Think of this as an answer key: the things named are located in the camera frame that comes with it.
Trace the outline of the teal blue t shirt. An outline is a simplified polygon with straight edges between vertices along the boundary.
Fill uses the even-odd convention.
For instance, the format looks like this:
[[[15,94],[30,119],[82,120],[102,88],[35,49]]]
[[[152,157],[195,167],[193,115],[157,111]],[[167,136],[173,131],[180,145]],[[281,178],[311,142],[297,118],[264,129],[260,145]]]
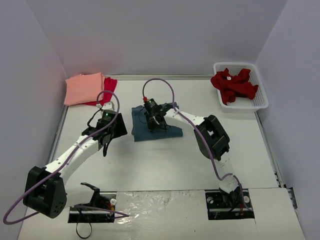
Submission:
[[[149,131],[147,121],[145,119],[143,120],[143,117],[145,117],[145,112],[146,110],[142,105],[138,105],[131,109],[133,125],[131,134],[133,135],[134,142],[145,142],[183,137],[183,130],[176,126],[166,127],[166,130],[156,129],[154,131]]]

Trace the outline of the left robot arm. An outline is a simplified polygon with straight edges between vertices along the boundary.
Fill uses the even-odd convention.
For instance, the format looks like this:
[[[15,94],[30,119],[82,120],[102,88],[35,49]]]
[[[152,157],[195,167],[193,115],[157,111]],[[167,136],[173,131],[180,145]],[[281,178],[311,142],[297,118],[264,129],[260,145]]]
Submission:
[[[65,208],[95,209],[105,198],[100,189],[82,182],[80,190],[66,190],[72,174],[92,155],[107,149],[113,139],[127,135],[121,113],[103,110],[95,126],[88,126],[77,141],[53,162],[33,167],[27,176],[23,204],[51,219]]]

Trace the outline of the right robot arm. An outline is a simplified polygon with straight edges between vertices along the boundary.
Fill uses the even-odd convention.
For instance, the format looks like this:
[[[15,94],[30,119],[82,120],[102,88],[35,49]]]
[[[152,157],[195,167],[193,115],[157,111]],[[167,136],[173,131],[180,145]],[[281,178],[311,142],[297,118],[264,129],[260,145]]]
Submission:
[[[149,121],[149,129],[171,126],[194,133],[200,152],[211,160],[219,180],[219,190],[223,192],[222,202],[229,207],[238,203],[240,200],[240,195],[236,191],[238,183],[229,156],[230,138],[217,117],[192,115],[181,111],[174,103],[159,105],[154,99],[146,97],[143,98],[143,106],[146,110],[146,119]]]

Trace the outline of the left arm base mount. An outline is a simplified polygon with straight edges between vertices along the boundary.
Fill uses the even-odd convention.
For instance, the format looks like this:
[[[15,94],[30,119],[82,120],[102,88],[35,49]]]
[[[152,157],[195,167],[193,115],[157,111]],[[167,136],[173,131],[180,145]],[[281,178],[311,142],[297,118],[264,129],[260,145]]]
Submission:
[[[91,206],[94,208],[104,209],[104,210],[115,210],[117,204],[117,193],[116,192],[102,192],[100,197],[95,203],[86,203],[85,206]],[[77,209],[74,207],[69,208],[67,223],[80,224],[80,223],[114,223],[115,213],[92,210],[92,209]]]

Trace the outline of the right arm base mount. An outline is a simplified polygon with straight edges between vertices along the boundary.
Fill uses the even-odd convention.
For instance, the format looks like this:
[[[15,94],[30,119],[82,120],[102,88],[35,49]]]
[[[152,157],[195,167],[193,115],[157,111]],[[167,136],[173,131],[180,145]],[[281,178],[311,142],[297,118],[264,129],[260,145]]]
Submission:
[[[249,191],[244,190],[243,196],[244,200],[238,188],[231,194],[219,189],[206,190],[205,200],[208,219],[210,221],[254,219],[255,214],[252,210]]]

